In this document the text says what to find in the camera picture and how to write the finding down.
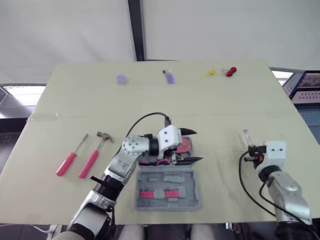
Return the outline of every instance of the pink tool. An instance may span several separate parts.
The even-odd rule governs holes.
[[[61,164],[61,166],[59,167],[59,169],[55,173],[57,176],[60,177],[60,176],[63,176],[66,173],[66,171],[71,166],[71,164],[73,163],[74,159],[77,156],[76,152],[80,148],[81,144],[88,138],[88,136],[89,135],[86,134],[84,136],[84,138],[82,139],[82,141],[79,143],[78,147],[75,149],[75,151],[70,153],[70,155],[66,158],[66,160],[64,160],[64,162]]]
[[[89,160],[85,163],[82,171],[79,173],[78,176],[81,179],[83,179],[83,178],[85,178],[87,176],[87,174],[90,171],[91,167],[96,162],[96,160],[98,158],[98,155],[99,155],[99,151],[102,148],[102,146],[104,145],[105,141],[110,139],[110,141],[113,143],[111,136],[109,134],[107,134],[107,133],[102,133],[102,132],[98,131],[96,135],[98,137],[101,137],[102,141],[99,144],[98,148],[92,153],[92,155],[90,156]]]

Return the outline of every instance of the table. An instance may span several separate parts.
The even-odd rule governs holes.
[[[237,67],[232,77],[222,68]],[[162,73],[176,79],[168,85]],[[201,78],[215,69],[214,76]],[[116,76],[128,78],[116,84]],[[136,173],[115,208],[117,224],[224,223],[270,221],[244,193],[238,159],[247,149],[242,130],[252,140],[287,142],[286,170],[302,186],[312,217],[320,217],[320,149],[307,125],[263,60],[100,62],[61,64],[29,118],[0,175],[0,223],[67,224],[95,182],[78,173],[100,139],[109,133],[89,176],[100,177],[131,125],[151,112],[164,112],[172,124],[197,131],[194,164],[202,208],[198,211],[144,212],[135,208]],[[161,116],[140,122],[132,134],[156,134]],[[67,174],[56,176],[62,161],[85,135],[90,137]],[[258,198],[260,180],[243,165],[248,190]]]

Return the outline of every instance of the monitor screen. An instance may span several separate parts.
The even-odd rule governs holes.
[[[320,72],[305,72],[297,88],[298,90],[320,88]]]

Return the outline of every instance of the purple bottle cap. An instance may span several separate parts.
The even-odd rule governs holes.
[[[118,75],[116,76],[116,82],[120,85],[124,85],[127,83],[127,78],[125,75]]]

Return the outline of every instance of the person's leg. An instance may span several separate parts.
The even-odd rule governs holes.
[[[145,240],[144,226],[138,224],[124,225],[118,240]]]
[[[155,224],[146,227],[147,240],[186,240],[188,224]]]
[[[214,229],[209,224],[193,224],[190,240],[216,240]]]

